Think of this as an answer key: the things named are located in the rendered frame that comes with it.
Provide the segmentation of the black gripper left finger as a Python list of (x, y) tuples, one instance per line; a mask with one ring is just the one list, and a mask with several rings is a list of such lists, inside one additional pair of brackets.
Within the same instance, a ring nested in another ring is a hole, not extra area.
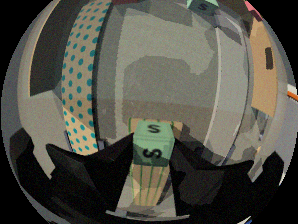
[(133, 161), (133, 136), (134, 132), (89, 156), (64, 151), (56, 144), (47, 144), (45, 149), (55, 167), (88, 184), (106, 210), (114, 212)]

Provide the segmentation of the green cube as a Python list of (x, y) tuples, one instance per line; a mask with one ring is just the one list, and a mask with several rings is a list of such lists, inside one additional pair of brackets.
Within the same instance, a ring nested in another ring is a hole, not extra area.
[(133, 136), (133, 164), (169, 167), (174, 133), (169, 123), (138, 121)]

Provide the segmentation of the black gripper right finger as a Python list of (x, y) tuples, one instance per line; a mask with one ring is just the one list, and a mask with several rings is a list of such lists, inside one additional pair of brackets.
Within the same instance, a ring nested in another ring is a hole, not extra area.
[[(186, 216), (189, 210), (205, 200), (217, 186), (249, 173), (254, 161), (233, 165), (214, 165), (174, 137), (169, 169), (172, 177), (174, 204), (177, 216)], [(176, 216), (176, 217), (177, 217)]]

